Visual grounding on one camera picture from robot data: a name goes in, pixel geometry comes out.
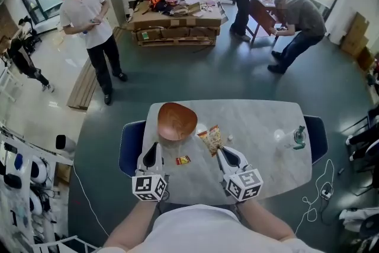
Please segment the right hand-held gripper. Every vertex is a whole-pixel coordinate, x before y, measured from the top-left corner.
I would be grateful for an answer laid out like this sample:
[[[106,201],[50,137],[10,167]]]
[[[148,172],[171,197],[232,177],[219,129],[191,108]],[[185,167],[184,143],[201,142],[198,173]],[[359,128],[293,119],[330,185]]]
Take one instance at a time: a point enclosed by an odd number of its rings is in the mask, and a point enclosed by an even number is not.
[[[248,164],[243,153],[223,146],[217,150],[217,159],[223,172],[221,184],[226,196],[232,197],[237,202],[244,202],[259,195],[264,181],[259,171]],[[230,174],[230,167],[239,169]]]

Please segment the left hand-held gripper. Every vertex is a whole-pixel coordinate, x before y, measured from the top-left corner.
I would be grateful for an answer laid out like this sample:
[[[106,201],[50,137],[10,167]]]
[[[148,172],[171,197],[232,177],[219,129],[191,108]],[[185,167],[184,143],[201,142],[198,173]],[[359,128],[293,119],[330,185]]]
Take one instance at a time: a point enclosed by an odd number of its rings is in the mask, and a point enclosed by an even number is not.
[[[168,186],[163,171],[162,145],[155,142],[145,153],[132,177],[133,194],[141,201],[162,200]]]

